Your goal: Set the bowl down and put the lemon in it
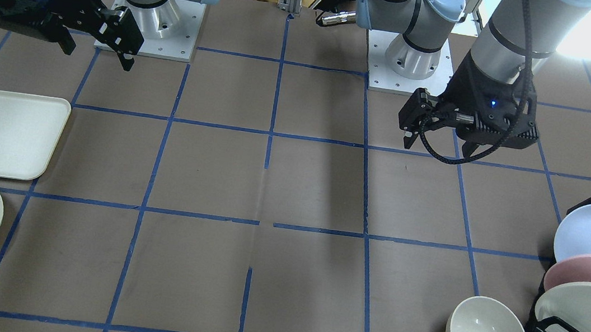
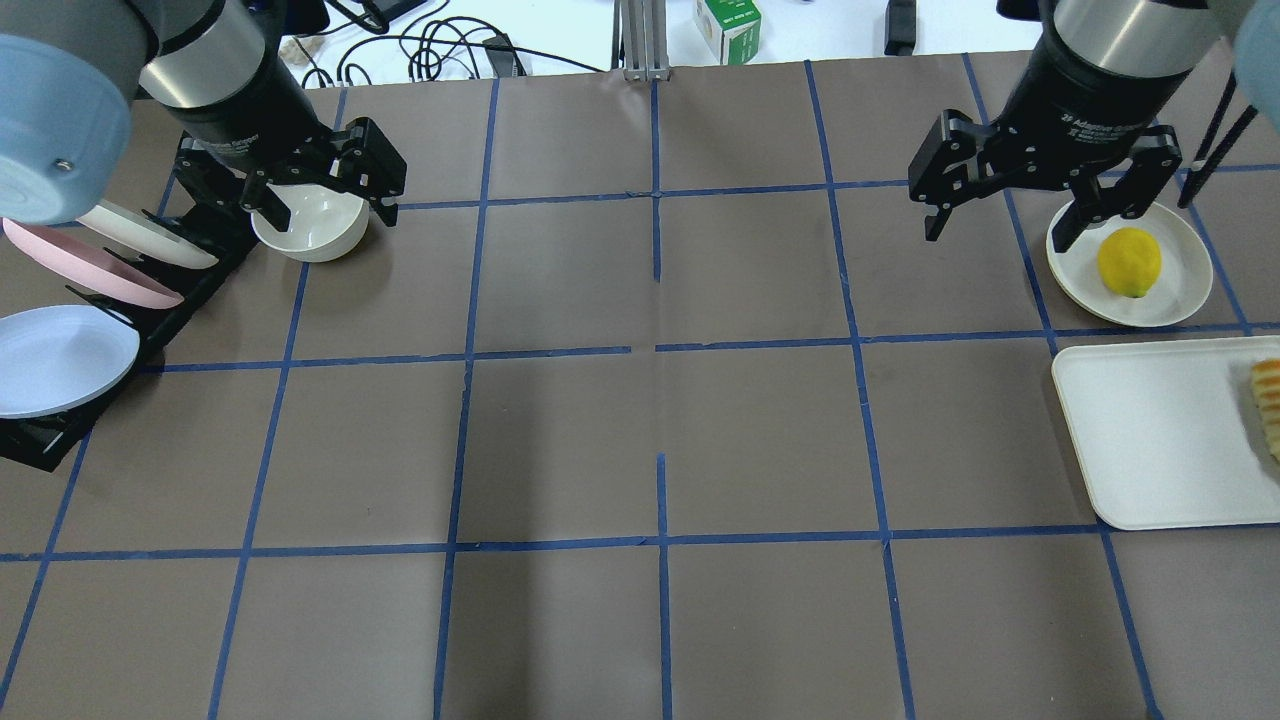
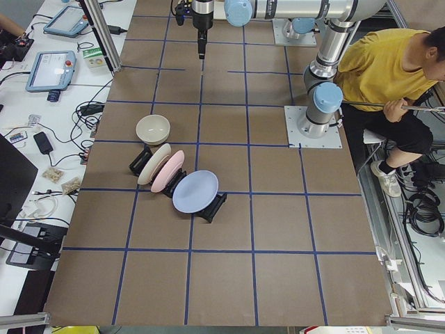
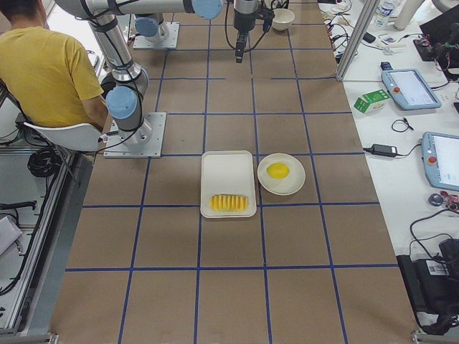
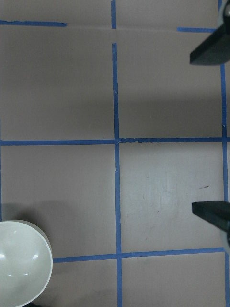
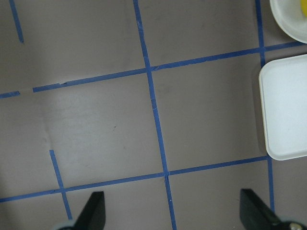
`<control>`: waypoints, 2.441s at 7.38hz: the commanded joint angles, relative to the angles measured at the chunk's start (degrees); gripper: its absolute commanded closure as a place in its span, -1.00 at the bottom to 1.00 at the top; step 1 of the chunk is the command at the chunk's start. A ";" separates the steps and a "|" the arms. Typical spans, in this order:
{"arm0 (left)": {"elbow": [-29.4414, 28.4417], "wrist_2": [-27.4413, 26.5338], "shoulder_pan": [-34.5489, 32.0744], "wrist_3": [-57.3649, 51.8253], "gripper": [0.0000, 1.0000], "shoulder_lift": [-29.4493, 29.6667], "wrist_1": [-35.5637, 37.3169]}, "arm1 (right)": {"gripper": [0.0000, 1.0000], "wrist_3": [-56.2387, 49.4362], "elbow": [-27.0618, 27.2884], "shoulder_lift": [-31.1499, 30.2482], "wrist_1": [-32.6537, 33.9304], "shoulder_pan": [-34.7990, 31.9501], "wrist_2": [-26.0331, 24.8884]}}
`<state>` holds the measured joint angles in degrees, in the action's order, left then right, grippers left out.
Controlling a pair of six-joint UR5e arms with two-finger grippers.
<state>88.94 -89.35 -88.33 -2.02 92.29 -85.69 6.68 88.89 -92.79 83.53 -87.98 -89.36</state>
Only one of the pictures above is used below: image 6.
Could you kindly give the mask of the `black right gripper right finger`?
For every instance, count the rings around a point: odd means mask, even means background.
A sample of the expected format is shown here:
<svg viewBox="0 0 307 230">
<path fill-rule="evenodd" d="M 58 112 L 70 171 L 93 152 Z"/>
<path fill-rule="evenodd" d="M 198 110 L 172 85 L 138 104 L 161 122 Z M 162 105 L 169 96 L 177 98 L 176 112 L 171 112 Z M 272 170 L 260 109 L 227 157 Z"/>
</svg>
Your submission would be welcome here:
<svg viewBox="0 0 307 230">
<path fill-rule="evenodd" d="M 240 190 L 239 217 L 246 230 L 284 230 L 284 223 L 252 189 Z"/>
</svg>

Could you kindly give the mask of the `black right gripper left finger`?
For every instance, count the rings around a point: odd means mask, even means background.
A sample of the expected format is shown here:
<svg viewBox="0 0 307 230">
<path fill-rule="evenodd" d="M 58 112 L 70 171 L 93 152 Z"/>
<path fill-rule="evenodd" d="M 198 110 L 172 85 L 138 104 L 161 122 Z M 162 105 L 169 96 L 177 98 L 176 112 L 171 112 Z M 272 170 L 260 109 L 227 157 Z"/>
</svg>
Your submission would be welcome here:
<svg viewBox="0 0 307 230">
<path fill-rule="evenodd" d="M 93 192 L 75 221 L 73 230 L 103 230 L 106 224 L 104 192 Z"/>
</svg>

